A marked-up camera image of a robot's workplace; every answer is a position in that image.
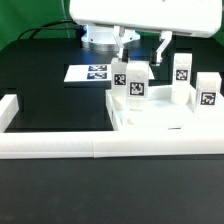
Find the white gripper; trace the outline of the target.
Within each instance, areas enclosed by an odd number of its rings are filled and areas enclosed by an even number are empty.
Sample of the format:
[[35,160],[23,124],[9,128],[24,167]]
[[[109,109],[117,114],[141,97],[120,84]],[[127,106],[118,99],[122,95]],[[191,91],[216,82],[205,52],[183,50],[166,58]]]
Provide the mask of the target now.
[[122,41],[124,28],[162,31],[159,47],[152,50],[151,64],[155,66],[161,64],[172,32],[208,38],[222,24],[222,0],[70,0],[69,12],[77,24],[115,26],[113,36],[122,62],[128,61]]

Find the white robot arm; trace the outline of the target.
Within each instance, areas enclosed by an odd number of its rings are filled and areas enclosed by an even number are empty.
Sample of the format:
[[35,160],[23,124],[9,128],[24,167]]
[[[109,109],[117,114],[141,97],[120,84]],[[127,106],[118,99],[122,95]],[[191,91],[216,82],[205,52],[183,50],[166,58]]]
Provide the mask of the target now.
[[120,49],[136,31],[153,32],[162,41],[155,62],[174,35],[209,38],[221,27],[222,0],[70,0],[74,22],[87,27],[84,38]]

